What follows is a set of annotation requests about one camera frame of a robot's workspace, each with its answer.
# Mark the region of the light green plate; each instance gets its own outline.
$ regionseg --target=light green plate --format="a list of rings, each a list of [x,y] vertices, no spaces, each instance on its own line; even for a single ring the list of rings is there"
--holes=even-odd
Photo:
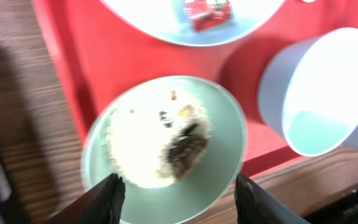
[[[114,172],[106,156],[105,130],[114,108],[145,91],[175,85],[197,96],[204,104],[212,124],[212,137],[205,157],[183,180],[160,189],[126,185],[121,223],[182,223],[203,213],[220,199],[234,182],[242,166],[246,147],[246,121],[234,97],[211,81],[188,76],[158,78],[140,84],[113,101],[94,122],[82,158],[85,190]]]

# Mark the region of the red candy wrapper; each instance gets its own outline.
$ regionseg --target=red candy wrapper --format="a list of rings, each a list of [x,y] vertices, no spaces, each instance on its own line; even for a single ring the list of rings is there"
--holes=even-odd
[[[185,12],[193,21],[195,31],[216,27],[232,17],[229,0],[184,0]]]

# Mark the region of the red tray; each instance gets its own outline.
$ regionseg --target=red tray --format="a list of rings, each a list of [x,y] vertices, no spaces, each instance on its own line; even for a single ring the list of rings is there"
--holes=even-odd
[[[194,75],[220,83],[241,104],[249,122],[242,169],[248,176],[300,158],[261,122],[256,98],[266,64],[288,44],[340,27],[358,28],[358,0],[287,0],[240,41],[184,47],[143,34],[98,0],[33,2],[83,141],[97,115],[127,89],[152,78]]]

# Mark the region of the cake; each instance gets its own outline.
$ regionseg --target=cake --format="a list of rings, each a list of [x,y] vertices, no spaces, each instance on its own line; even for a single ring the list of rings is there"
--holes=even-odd
[[[208,114],[199,99],[180,88],[164,88],[115,108],[107,151],[114,170],[127,182],[160,188],[194,169],[210,135]]]

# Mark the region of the white frosting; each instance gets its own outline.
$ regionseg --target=white frosting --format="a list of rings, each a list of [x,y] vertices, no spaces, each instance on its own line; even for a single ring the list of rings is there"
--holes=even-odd
[[[171,90],[175,90],[176,100],[172,100]],[[185,90],[171,90],[156,91],[133,105],[121,105],[111,115],[108,140],[114,169],[139,187],[166,187],[176,181],[167,156],[173,139],[184,128],[197,122],[194,133],[206,138],[210,135],[210,122],[201,102]],[[193,113],[183,116],[183,108],[192,108]],[[171,128],[160,120],[161,111],[171,117]]]

